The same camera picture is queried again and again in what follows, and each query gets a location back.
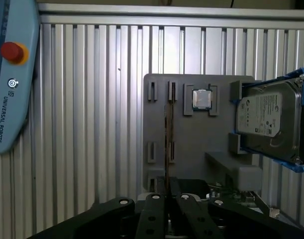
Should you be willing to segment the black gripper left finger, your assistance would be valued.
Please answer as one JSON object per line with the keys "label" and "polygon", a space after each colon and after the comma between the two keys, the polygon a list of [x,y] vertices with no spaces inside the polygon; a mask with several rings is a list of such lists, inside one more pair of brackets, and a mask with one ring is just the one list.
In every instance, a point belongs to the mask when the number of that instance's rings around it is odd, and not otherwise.
{"label": "black gripper left finger", "polygon": [[137,201],[117,197],[32,236],[34,239],[163,239],[167,226],[164,178]]}

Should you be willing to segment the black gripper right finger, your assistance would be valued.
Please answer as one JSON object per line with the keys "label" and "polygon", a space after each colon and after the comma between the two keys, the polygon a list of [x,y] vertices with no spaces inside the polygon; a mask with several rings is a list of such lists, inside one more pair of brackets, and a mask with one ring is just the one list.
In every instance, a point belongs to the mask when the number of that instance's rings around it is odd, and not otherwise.
{"label": "black gripper right finger", "polygon": [[171,221],[193,239],[304,239],[304,230],[271,218],[229,199],[198,201],[169,180],[178,206]]}

